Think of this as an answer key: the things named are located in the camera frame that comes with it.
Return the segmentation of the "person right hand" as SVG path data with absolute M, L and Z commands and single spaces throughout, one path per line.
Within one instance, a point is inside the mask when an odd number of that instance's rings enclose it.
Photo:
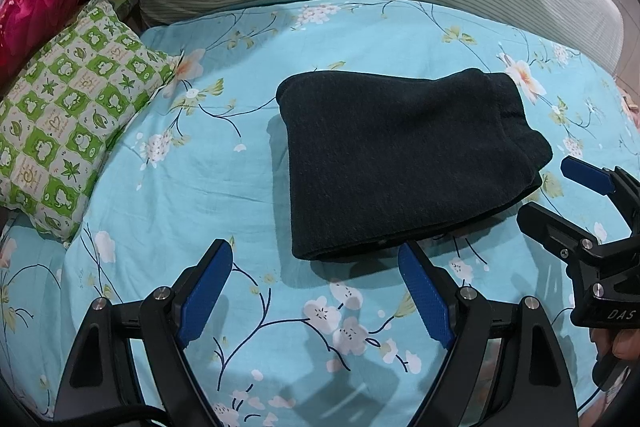
M 589 336 L 597 347 L 599 359 L 608 352 L 624 361 L 636 361 L 640 357 L 639 329 L 622 329 L 615 337 L 606 329 L 590 329 Z

